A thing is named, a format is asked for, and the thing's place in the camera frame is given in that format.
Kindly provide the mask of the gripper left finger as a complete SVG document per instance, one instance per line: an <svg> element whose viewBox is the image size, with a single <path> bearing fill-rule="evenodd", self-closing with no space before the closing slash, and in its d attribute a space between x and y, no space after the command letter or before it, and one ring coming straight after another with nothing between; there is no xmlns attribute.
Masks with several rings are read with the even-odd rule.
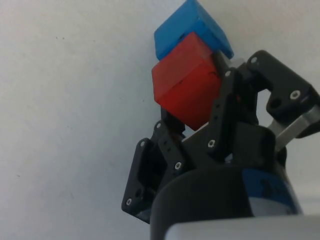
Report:
<svg viewBox="0 0 320 240"><path fill-rule="evenodd" d="M137 143L121 204L125 213L141 221L150 220L160 190L195 167L182 145L185 124L164 108L160 111L152 137Z"/></svg>

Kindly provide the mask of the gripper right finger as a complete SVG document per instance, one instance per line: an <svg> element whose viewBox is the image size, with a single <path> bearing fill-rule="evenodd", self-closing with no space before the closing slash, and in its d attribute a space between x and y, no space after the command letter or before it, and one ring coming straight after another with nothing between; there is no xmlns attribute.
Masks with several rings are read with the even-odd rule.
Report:
<svg viewBox="0 0 320 240"><path fill-rule="evenodd" d="M258 125L257 96L268 90L273 121ZM235 154L240 142L257 142L280 152L296 138L320 130L320 96L314 87L264 50L237 68L229 68L214 101L207 129L207 153L216 160Z"/></svg>

